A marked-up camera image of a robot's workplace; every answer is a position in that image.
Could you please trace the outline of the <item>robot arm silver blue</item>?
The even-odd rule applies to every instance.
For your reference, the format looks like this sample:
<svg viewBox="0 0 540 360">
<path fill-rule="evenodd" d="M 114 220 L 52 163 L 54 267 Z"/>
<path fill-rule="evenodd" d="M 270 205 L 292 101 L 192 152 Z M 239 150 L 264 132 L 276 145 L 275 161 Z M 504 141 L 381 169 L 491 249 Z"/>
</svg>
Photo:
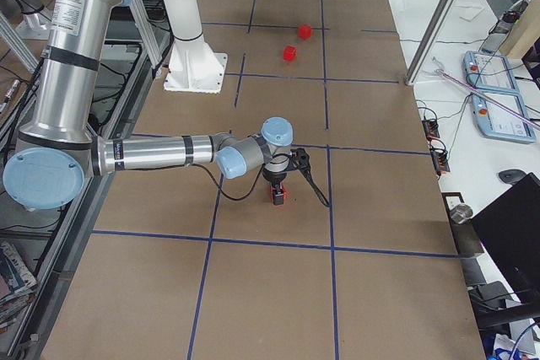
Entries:
<svg viewBox="0 0 540 360">
<path fill-rule="evenodd" d="M 122 0 L 56 0 L 33 116 L 22 125 L 3 185 L 17 203 L 52 209 L 72 201 L 91 175 L 216 163 L 227 179 L 260 169 L 280 182 L 292 166 L 293 128 L 281 117 L 244 139 L 215 135 L 113 139 L 87 120 L 111 10 Z"/>
</svg>

